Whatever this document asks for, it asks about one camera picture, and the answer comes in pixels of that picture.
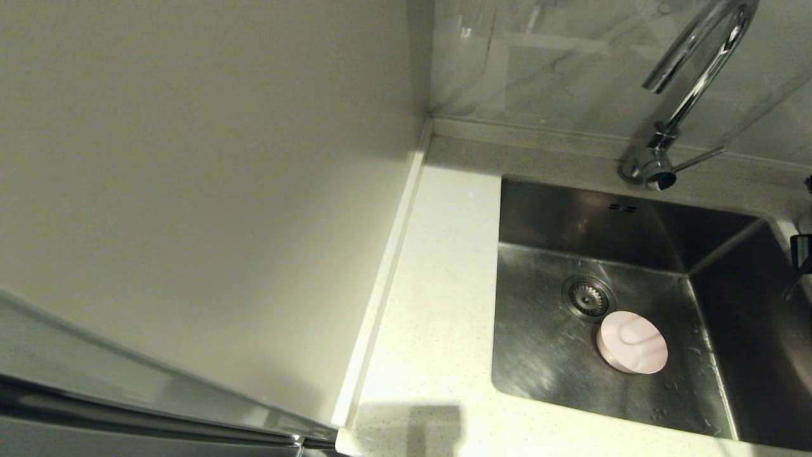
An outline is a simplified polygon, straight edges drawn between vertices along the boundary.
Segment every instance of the stainless steel sink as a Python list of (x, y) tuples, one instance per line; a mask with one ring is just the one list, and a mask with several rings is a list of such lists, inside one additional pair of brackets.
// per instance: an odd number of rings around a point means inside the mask
[[(757, 217), (506, 178), (494, 385), (607, 416), (812, 450), (812, 315), (800, 289), (782, 301), (792, 275)], [(581, 284), (589, 281), (597, 289)], [(629, 375), (603, 361), (594, 336), (610, 298), (661, 330), (669, 352), (661, 372)]]

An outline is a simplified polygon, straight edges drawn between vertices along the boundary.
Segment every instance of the marble tile backsplash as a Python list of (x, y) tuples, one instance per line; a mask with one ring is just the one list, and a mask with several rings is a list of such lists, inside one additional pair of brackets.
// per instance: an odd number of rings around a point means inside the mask
[[(661, 95), (641, 87), (706, 0), (438, 0), (432, 110), (475, 120), (647, 139), (711, 37)], [(761, 2), (679, 142), (812, 166), (812, 0)]]

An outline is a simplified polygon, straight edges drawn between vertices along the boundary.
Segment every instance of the white countertop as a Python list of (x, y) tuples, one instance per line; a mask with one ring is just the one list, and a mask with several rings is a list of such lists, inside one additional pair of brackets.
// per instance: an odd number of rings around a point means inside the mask
[[(450, 131), (438, 129), (439, 134)], [(343, 432), (357, 452), (369, 457), (805, 455), (512, 397), (492, 385), (503, 174), (744, 211), (769, 217), (774, 229), (786, 233), (793, 230), (787, 221), (809, 203), (804, 170), (779, 163), (719, 159), (716, 167), (736, 170), (728, 179), (714, 179), (714, 167), (697, 166), (659, 194), (627, 185), (615, 174), (616, 166), (608, 157), (434, 139), (352, 432)]]

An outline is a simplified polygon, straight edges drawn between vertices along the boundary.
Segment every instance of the drain strainer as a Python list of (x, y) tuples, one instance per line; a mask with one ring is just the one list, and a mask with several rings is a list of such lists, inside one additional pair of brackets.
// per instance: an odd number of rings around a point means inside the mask
[(609, 286), (591, 276), (567, 279), (561, 288), (561, 298), (573, 314), (592, 322), (599, 322), (616, 309), (615, 295)]

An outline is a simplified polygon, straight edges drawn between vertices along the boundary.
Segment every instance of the faucet spout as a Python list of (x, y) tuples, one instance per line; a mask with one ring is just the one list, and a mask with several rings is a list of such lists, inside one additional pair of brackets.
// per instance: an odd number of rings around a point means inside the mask
[(719, 27), (724, 19), (729, 19), (728, 27), (717, 51), (711, 56), (674, 113), (668, 120), (655, 123), (656, 131), (646, 147), (647, 151), (632, 155), (621, 167), (620, 174), (624, 179), (645, 184), (652, 190), (667, 189), (676, 182), (676, 172), (722, 151), (703, 155), (700, 160), (692, 160), (691, 163), (675, 168), (672, 168), (671, 162), (666, 156), (668, 150), (680, 136), (680, 124), (739, 46), (747, 28), (753, 22), (757, 9), (758, 0), (710, 0), (707, 7), (688, 24), (674, 41), (643, 83), (644, 88), (655, 94), (660, 94), (668, 87), (699, 45)]

